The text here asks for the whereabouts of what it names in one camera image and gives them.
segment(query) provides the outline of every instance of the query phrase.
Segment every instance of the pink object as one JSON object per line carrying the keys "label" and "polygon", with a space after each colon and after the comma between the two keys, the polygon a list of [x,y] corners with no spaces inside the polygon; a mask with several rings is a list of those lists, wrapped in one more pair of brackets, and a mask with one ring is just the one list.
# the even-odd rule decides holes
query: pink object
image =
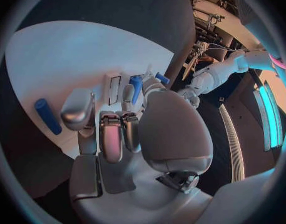
{"label": "pink object", "polygon": [[280,60],[277,60],[276,58],[274,58],[271,54],[269,54],[270,56],[270,59],[272,60],[272,62],[276,65],[276,66],[279,66],[281,67],[282,69],[285,69],[286,70],[286,65],[281,62]]}

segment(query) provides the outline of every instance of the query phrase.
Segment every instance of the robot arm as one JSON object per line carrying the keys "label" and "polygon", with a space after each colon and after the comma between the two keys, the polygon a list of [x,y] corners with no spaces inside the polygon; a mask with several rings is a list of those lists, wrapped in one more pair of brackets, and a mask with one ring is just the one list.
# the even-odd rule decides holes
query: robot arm
{"label": "robot arm", "polygon": [[178,92],[193,106],[199,105],[200,94],[206,94],[225,83],[233,73],[243,73],[249,68],[274,70],[269,54],[266,51],[233,52],[228,59],[209,65],[193,75],[191,84]]}

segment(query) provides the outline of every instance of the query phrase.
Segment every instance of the blue cylinder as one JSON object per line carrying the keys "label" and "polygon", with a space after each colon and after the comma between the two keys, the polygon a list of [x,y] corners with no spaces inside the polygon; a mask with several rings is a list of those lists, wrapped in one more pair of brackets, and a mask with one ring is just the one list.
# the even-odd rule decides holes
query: blue cylinder
{"label": "blue cylinder", "polygon": [[161,75],[159,72],[155,75],[156,78],[158,78],[160,81],[162,81],[164,84],[169,84],[170,79],[166,76]]}
{"label": "blue cylinder", "polygon": [[139,97],[141,88],[142,88],[142,78],[140,76],[132,76],[130,78],[130,84],[134,86],[135,92],[132,99],[133,105],[137,102],[137,99]]}
{"label": "blue cylinder", "polygon": [[55,118],[45,99],[39,99],[35,102],[34,107],[48,128],[55,134],[58,135],[62,132],[62,127]]}

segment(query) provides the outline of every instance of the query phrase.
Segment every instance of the glowing blue light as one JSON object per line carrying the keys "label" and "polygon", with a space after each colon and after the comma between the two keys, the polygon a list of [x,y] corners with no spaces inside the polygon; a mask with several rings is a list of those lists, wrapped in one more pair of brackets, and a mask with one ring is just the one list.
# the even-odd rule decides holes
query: glowing blue light
{"label": "glowing blue light", "polygon": [[267,112],[267,117],[269,121],[269,126],[270,126],[270,136],[271,136],[271,148],[275,148],[278,145],[278,139],[277,139],[277,124],[276,124],[276,117],[273,111],[273,106],[272,103],[269,99],[269,96],[267,94],[267,91],[265,87],[261,86],[259,88],[259,93],[262,97],[262,100],[264,102],[266,112]]}

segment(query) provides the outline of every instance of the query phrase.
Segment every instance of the white robotic arm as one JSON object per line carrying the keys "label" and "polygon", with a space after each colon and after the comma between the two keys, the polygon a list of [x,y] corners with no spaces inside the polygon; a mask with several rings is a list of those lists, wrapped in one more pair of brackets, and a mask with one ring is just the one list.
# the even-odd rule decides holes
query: white robotic arm
{"label": "white robotic arm", "polygon": [[233,52],[223,62],[213,63],[193,75],[191,84],[178,93],[195,107],[199,105],[200,94],[206,94],[225,83],[233,73],[243,73],[249,68],[273,70],[269,54],[266,51]]}

